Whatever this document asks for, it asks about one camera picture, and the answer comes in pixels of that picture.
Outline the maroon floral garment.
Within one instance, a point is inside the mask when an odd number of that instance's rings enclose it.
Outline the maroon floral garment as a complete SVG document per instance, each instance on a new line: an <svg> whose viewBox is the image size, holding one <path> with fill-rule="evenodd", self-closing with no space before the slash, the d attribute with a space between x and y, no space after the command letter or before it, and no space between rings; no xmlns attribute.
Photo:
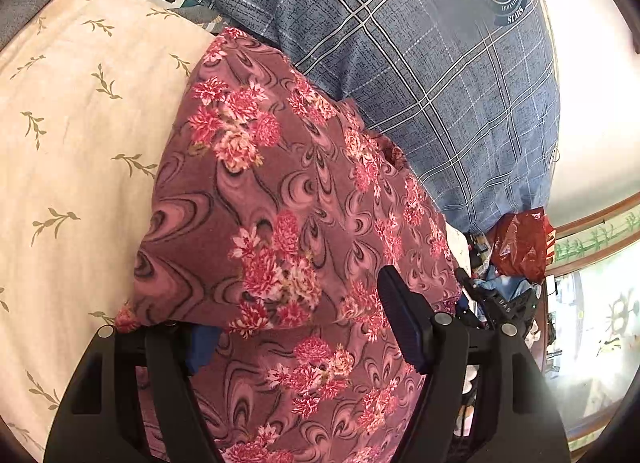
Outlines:
<svg viewBox="0 0 640 463"><path fill-rule="evenodd" d="M446 222L401 150L239 29L194 71L158 168L132 307L218 327L192 385L228 462L387 462L423 377L376 279L461 290Z"/></svg>

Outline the blue crumpled clothing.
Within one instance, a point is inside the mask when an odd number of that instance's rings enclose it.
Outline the blue crumpled clothing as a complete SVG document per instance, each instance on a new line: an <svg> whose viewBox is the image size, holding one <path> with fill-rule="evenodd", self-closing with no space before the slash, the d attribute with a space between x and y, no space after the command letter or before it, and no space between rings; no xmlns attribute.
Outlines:
<svg viewBox="0 0 640 463"><path fill-rule="evenodd" d="M513 301L528 290L533 290L536 297L541 293L539 284L531 283L521 275L501 275L493 264L489 265L484 279L473 279L473 283L486 291L497 291L506 301Z"/></svg>

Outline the red plastic bag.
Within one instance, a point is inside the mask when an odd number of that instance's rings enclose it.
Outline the red plastic bag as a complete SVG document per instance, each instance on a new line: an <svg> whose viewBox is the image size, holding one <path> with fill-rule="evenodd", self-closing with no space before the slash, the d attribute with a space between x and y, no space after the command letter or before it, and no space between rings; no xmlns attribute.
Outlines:
<svg viewBox="0 0 640 463"><path fill-rule="evenodd" d="M490 262L499 275L544 281L553 263L555 228L544 208L503 215L491 229Z"/></svg>

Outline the blue plaid quilt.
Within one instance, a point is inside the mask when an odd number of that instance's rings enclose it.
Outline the blue plaid quilt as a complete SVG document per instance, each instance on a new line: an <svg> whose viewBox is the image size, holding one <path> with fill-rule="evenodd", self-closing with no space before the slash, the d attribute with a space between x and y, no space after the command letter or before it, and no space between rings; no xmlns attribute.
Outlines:
<svg viewBox="0 0 640 463"><path fill-rule="evenodd" d="M544 0L199 0L393 139L448 222L544 206L560 93Z"/></svg>

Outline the cream leaf-print pillow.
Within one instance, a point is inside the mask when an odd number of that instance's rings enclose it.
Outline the cream leaf-print pillow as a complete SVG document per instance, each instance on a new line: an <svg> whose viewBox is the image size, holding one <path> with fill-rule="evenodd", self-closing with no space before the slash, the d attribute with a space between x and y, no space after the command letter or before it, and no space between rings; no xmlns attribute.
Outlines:
<svg viewBox="0 0 640 463"><path fill-rule="evenodd" d="M1 54L1 415L36 460L132 289L186 83L212 36L145 0L52 0Z"/></svg>

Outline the window frame with green pattern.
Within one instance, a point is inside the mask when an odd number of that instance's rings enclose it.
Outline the window frame with green pattern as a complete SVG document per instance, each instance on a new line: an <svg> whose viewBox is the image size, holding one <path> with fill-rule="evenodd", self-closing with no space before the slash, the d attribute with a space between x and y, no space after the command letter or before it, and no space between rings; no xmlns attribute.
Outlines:
<svg viewBox="0 0 640 463"><path fill-rule="evenodd" d="M547 275L568 275L639 240L639 194L556 229Z"/></svg>

